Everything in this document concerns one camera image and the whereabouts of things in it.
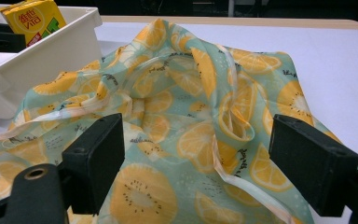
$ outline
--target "white plastic bin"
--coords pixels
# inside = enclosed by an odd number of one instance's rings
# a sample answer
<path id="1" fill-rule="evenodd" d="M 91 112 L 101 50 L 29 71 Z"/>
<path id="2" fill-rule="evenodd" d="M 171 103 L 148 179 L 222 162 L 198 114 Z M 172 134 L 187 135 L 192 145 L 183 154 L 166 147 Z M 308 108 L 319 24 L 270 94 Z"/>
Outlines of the white plastic bin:
<path id="1" fill-rule="evenodd" d="M 66 26 L 20 53 L 0 53 L 0 119 L 13 118 L 25 93 L 33 86 L 102 57 L 94 31 L 102 25 L 98 8 L 59 9 Z"/>

